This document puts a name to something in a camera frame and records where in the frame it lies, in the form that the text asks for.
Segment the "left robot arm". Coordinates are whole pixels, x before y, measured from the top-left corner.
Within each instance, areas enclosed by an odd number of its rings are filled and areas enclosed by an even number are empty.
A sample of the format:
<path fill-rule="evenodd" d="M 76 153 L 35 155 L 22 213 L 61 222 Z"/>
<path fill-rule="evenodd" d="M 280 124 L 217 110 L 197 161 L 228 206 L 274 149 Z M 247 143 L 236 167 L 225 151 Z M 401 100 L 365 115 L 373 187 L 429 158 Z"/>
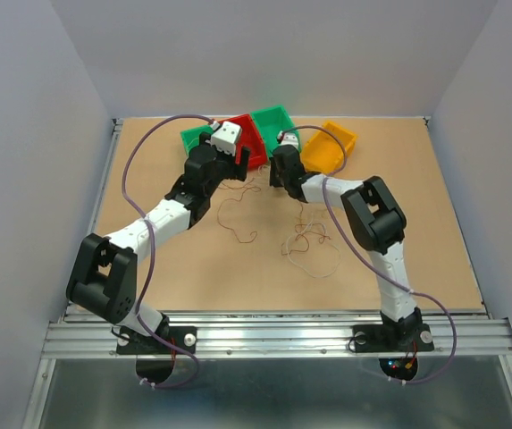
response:
<path fill-rule="evenodd" d="M 168 319 L 138 297 L 138 265 L 154 263 L 157 247 L 198 223 L 222 181 L 246 179 L 250 151 L 239 146 L 241 133 L 238 125 L 224 122 L 213 133 L 202 134 L 189 151 L 183 174 L 151 211 L 104 237 L 91 233 L 84 238 L 67 299 L 110 324 L 137 332 L 147 351 L 162 350 L 168 343 Z"/>

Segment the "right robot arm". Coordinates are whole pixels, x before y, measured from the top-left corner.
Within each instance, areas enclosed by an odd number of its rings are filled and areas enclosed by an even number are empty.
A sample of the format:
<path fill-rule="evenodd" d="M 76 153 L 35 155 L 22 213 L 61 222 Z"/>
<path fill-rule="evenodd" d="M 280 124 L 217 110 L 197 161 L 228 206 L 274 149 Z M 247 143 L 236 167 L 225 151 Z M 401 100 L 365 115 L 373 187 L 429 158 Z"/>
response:
<path fill-rule="evenodd" d="M 329 211 L 342 209 L 355 241 L 370 257 L 367 264 L 377 276 L 382 322 L 353 328 L 355 351 L 390 352 L 409 345 L 422 326 L 422 316 L 404 262 L 407 219 L 383 179 L 350 181 L 308 172 L 300 153 L 285 144 L 273 151 L 270 185 L 285 188 L 300 202 L 323 203 Z"/>

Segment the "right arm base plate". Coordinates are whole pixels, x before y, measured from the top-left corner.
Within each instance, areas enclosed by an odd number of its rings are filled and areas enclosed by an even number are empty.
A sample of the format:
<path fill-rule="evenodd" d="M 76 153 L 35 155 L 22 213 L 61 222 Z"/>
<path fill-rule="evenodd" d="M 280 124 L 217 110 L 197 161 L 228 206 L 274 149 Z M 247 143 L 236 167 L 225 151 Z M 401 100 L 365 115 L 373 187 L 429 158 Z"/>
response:
<path fill-rule="evenodd" d="M 357 354 L 434 351 L 434 343 L 427 324 L 422 324 L 411 332 L 397 333 L 383 324 L 356 324 L 351 327 L 348 349 Z"/>

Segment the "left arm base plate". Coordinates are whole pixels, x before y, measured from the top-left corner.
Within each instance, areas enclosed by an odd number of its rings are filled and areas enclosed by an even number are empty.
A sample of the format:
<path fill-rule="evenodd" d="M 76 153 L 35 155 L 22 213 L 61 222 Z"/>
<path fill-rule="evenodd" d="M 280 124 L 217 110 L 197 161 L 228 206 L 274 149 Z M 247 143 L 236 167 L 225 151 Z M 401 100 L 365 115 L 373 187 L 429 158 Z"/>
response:
<path fill-rule="evenodd" d="M 112 327 L 111 334 L 117 340 L 116 353 L 121 356 L 179 354 L 179 351 L 165 346 L 155 338 L 126 327 Z M 173 347 L 195 354 L 197 328 L 191 325 L 171 326 L 165 341 L 170 342 Z"/>

